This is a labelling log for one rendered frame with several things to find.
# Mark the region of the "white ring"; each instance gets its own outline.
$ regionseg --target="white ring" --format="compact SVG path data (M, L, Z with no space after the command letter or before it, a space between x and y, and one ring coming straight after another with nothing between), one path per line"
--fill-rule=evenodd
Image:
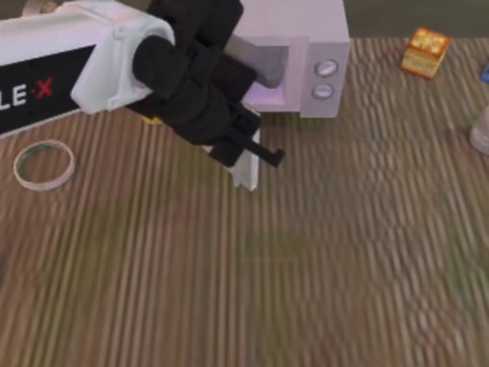
M36 183L36 182L27 181L24 178L22 178L21 166L24 163L24 160L27 157L29 157L31 154L34 154L38 150L45 149L45 148L59 149L68 154L68 156L70 157L70 163L68 164L66 170L59 177L47 182ZM18 154L18 156L15 158L14 161L14 175L17 181L19 182L19 184L28 190L48 191L48 190L56 189L61 185L65 184L73 176L73 173L75 172L75 166L76 166L75 155L73 154L73 151L66 144L58 140L45 140L29 145Z

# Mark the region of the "wooden surface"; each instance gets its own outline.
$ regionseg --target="wooden surface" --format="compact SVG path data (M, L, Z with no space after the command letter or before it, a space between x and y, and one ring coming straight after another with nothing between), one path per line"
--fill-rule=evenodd
M337 119L266 116L288 155L255 193L126 111L1 140L0 366L487 366L489 163L465 129L489 40L432 81L404 44L355 41ZM76 175L27 192L12 162L44 138Z

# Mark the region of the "white knob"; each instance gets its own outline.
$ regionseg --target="white knob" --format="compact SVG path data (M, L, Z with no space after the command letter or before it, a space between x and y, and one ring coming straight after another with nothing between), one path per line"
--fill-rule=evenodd
M335 90L329 84L320 84L313 89L313 97L319 100L330 98Z
M315 70L317 76L326 78L338 71L338 64L334 60L323 61L316 64Z

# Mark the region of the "small orange block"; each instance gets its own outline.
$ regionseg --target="small orange block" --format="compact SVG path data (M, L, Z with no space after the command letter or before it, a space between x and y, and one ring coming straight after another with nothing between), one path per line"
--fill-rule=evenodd
M450 38L425 28L418 28L407 43L400 68L410 73L432 79L443 59Z

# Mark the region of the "red x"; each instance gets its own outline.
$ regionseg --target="red x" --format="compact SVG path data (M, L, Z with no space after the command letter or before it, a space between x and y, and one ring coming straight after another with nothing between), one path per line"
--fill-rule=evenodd
M36 98L41 98L43 96L51 96L53 93L51 92L51 83L53 82L53 78L47 78L46 80L38 80L37 86L39 87L39 92L37 92Z

